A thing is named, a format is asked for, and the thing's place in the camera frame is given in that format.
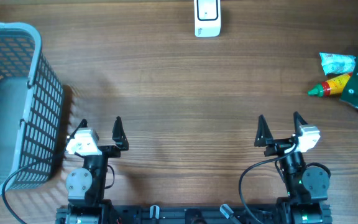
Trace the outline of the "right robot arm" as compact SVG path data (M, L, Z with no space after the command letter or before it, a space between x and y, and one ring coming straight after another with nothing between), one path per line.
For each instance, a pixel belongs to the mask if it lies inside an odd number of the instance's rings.
M287 197L277 199L279 223L328 224L333 222L328 199L331 171L324 165L307 164L303 154L314 148L320 130L308 124L299 113L293 114L295 133L289 138L275 139L264 116L258 118L254 145L264 147L264 156L276 156Z

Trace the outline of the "red sauce bottle green cap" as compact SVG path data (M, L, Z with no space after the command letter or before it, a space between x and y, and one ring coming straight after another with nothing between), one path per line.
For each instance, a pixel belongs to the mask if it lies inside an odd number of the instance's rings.
M308 91L309 96L327 97L341 94L350 80L352 73L344 73L315 85Z

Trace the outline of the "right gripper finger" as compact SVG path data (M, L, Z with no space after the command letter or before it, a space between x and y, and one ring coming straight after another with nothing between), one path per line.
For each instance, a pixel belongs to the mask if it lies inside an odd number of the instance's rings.
M258 117L258 128L254 141L255 147L264 147L273 144L273 136L264 115Z
M297 136L302 136L303 134L301 133L301 127L303 125L308 125L308 123L301 117L301 115L297 111L293 113L293 120L295 126L295 134Z

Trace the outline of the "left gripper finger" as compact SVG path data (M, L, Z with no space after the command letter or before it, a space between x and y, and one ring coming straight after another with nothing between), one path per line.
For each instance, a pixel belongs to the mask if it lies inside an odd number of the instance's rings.
M81 129L81 128L87 128L88 127L88 122L86 119L82 119L81 122L79 123L79 125L76 127L76 129L67 136L67 139L73 139L75 137L76 132Z
M126 138L126 134L122 125L122 119L120 116L117 116L114 122L114 126L112 129L112 140L116 143L116 146L121 151L129 150L129 142Z

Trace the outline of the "white teal pouch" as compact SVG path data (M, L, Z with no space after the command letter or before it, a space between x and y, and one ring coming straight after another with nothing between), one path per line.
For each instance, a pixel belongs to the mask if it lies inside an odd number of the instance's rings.
M325 75L351 73L356 66L353 55L330 54L320 52L321 66Z

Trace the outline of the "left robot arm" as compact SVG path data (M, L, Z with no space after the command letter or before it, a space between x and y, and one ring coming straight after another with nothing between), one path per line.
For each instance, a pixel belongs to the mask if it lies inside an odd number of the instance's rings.
M106 184L110 158L119 158L129 149L121 117L117 117L112 129L113 145L98 146L99 136L82 119L67 137L66 151L83 158L83 166L71 171L66 178L68 206L57 211L56 223L122 223L120 214L112 202L104 198L104 191L112 187Z

